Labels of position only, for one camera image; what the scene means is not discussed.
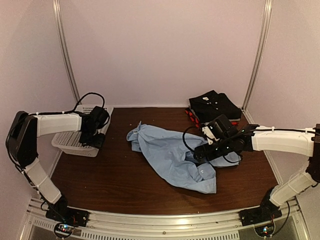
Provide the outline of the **light blue long sleeve shirt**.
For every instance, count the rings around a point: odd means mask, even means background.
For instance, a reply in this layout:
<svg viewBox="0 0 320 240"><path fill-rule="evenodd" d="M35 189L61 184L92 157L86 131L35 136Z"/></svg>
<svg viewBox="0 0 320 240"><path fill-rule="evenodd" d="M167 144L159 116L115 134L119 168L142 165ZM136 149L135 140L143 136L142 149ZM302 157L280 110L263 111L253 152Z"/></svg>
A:
<svg viewBox="0 0 320 240"><path fill-rule="evenodd" d="M239 162L229 163L222 157L197 164L192 150L207 141L200 136L187 133L183 143L183 133L166 130L153 125L139 123L131 130L126 140L134 152L142 153L153 170L174 187L196 191L202 194L217 192L216 168L238 166ZM227 158L239 160L234 153Z"/></svg>

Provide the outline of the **red plaid shirt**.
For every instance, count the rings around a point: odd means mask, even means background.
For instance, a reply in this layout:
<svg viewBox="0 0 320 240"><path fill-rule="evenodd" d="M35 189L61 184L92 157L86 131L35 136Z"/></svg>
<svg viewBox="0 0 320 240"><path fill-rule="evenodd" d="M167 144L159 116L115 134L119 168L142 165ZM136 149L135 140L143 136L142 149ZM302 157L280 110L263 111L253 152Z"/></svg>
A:
<svg viewBox="0 0 320 240"><path fill-rule="evenodd" d="M196 115L191 111L189 107L187 107L184 111L197 128L200 128L200 126L204 125L204 123L200 122L200 120L196 117Z"/></svg>

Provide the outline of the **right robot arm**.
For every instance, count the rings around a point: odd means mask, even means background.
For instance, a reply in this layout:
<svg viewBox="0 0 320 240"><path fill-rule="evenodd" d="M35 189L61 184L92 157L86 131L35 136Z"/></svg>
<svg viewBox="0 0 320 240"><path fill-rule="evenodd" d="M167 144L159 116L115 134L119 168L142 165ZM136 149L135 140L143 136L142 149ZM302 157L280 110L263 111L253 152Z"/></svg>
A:
<svg viewBox="0 0 320 240"><path fill-rule="evenodd" d="M196 147L193 157L200 164L229 153L276 151L308 157L305 169L271 188L256 210L259 220L268 220L286 201L320 182L320 127L289 129L246 125L242 130L210 126L204 130L208 143Z"/></svg>

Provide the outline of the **black shirt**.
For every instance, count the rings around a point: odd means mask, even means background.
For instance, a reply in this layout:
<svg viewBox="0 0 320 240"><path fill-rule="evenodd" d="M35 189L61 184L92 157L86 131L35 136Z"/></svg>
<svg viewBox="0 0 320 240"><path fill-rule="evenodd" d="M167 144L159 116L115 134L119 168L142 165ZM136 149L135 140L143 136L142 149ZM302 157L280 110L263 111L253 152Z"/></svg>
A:
<svg viewBox="0 0 320 240"><path fill-rule="evenodd" d="M225 93L217 93L214 90L190 98L189 108L202 124L209 123L220 115L235 121L242 117L241 109Z"/></svg>

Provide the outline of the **grey shirt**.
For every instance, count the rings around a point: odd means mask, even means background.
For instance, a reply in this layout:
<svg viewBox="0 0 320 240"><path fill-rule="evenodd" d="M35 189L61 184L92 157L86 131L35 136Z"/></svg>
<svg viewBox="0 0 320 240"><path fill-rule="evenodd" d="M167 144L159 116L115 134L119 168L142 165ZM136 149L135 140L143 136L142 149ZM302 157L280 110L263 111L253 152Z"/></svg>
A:
<svg viewBox="0 0 320 240"><path fill-rule="evenodd" d="M232 125L234 126L238 126L239 125L239 122L240 122L240 118L238 119L230 119L229 121L232 123ZM210 123L210 121L207 121L207 122L202 122L201 124L204 125L204 126L207 126L208 124Z"/></svg>

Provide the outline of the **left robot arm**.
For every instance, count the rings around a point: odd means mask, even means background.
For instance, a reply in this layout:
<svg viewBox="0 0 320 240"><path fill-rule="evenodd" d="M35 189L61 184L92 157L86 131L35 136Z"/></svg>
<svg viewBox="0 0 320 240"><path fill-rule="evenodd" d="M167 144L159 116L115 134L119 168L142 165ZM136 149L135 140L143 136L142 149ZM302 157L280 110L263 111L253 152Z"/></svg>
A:
<svg viewBox="0 0 320 240"><path fill-rule="evenodd" d="M69 221L72 211L66 197L54 185L40 163L37 140L50 134L79 132L82 146L99 149L105 140L105 135L99 131L109 120L109 113L98 106L89 114L73 110L44 113L19 111L15 115L5 140L8 157L61 222Z"/></svg>

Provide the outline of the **white plastic laundry basket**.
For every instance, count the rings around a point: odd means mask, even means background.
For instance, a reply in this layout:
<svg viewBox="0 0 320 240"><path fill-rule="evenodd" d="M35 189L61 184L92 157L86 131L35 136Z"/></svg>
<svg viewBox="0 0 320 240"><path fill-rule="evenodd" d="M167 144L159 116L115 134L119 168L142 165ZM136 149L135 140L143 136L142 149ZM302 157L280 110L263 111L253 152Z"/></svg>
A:
<svg viewBox="0 0 320 240"><path fill-rule="evenodd" d="M95 104L80 104L76 107L76 111L89 114ZM109 128L111 122L111 115L113 113L114 107L106 105L104 109L109 113L109 120L103 128L97 130L97 133L106 135L106 132ZM76 156L85 156L85 157L96 157L98 155L99 149L92 146L83 146L79 140L81 137L81 132L77 131L68 131L56 133L53 137L51 144L53 147L59 148L65 154L76 155Z"/></svg>

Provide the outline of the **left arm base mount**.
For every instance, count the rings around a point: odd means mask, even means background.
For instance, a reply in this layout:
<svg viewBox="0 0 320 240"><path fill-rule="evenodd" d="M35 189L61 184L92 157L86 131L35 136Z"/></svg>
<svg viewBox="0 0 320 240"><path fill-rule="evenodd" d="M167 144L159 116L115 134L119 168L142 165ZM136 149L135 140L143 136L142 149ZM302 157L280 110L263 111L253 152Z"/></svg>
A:
<svg viewBox="0 0 320 240"><path fill-rule="evenodd" d="M89 220L89 212L75 208L67 208L65 216L61 216L54 210L46 212L45 217L56 221L53 233L60 239L70 237L78 227L86 227Z"/></svg>

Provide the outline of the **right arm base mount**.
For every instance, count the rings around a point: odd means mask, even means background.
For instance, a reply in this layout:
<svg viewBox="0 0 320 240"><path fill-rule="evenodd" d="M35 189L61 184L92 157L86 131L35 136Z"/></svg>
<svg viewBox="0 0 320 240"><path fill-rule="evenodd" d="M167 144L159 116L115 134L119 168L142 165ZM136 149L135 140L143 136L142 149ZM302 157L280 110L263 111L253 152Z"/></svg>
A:
<svg viewBox="0 0 320 240"><path fill-rule="evenodd" d="M279 209L270 210L260 206L239 212L242 226L253 225L255 233L261 238L271 237L275 233L275 219L281 216L282 212Z"/></svg>

